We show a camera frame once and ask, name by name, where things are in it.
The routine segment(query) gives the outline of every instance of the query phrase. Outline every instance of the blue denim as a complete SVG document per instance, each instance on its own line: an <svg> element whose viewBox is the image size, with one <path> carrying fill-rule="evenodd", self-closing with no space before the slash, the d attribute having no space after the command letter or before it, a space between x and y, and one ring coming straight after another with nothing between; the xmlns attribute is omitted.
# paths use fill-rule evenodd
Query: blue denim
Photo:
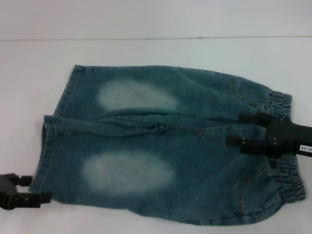
<svg viewBox="0 0 312 234"><path fill-rule="evenodd" d="M44 117L32 192L196 225L242 225L303 200L296 155L241 154L227 134L256 111L291 115L292 96L232 75L167 66L76 65Z"/></svg>

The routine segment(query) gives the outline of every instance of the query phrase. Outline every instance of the jeans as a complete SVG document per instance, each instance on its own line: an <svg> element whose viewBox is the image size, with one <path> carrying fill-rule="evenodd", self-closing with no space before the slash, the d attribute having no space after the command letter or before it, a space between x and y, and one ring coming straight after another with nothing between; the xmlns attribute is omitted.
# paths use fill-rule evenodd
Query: jeans
<svg viewBox="0 0 312 234"><path fill-rule="evenodd" d="M195 225L259 222L305 198L296 155L241 154L226 135L264 140L238 115L290 117L291 100L212 71L76 65L44 116L30 191Z"/></svg>

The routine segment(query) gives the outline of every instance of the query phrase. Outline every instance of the black clamp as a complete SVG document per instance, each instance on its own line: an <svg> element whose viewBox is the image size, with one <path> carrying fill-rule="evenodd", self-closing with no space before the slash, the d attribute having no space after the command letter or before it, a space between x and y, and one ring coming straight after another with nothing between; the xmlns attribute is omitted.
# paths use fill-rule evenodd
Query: black clamp
<svg viewBox="0 0 312 234"><path fill-rule="evenodd" d="M267 155L279 158L293 153L312 157L312 128L297 125L286 116L275 117L257 112L253 117L239 115L238 122L267 128L265 141L247 140L227 135L226 144L240 146L242 154Z"/></svg>
<svg viewBox="0 0 312 234"><path fill-rule="evenodd" d="M29 186L32 176L19 177L16 174L0 175L0 206L5 210L14 208L40 208L42 203L50 203L52 193L19 193L16 186Z"/></svg>

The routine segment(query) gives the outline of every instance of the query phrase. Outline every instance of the white table surface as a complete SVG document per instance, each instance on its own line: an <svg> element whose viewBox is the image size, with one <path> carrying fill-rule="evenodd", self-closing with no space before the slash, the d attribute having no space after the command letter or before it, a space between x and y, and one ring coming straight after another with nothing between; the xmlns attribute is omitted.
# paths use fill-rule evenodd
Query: white table surface
<svg viewBox="0 0 312 234"><path fill-rule="evenodd" d="M311 36L311 0L2 0L0 39Z"/></svg>
<svg viewBox="0 0 312 234"><path fill-rule="evenodd" d="M42 117L53 114L74 64L242 76L291 94L293 121L312 126L311 19L310 0L1 1L0 173L35 174ZM232 38L245 36L307 37ZM172 39L198 37L231 38ZM52 201L0 210L0 234L310 234L312 158L298 161L307 199L253 225L200 227Z"/></svg>

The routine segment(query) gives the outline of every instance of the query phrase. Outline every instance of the elastic waistband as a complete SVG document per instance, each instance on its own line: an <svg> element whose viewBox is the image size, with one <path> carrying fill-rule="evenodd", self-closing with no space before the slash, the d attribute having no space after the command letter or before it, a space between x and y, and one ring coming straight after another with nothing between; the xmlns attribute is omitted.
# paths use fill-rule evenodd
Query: elastic waistband
<svg viewBox="0 0 312 234"><path fill-rule="evenodd" d="M292 96L273 91L270 112L275 116L291 117ZM299 174L296 154L282 155L277 161L276 173L280 183L280 194L284 203L306 198L306 192Z"/></svg>

